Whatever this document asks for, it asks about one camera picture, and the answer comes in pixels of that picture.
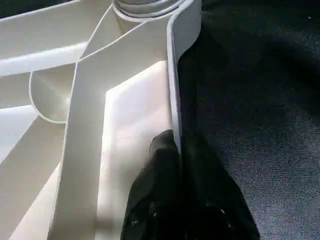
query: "dark fabric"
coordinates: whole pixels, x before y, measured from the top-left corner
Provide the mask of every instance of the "dark fabric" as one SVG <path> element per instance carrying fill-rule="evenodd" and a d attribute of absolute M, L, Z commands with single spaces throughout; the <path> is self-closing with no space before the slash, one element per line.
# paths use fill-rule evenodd
<path fill-rule="evenodd" d="M 261 239 L 320 239 L 319 1 L 205 0 L 178 76 L 183 138 L 204 137 Z"/>

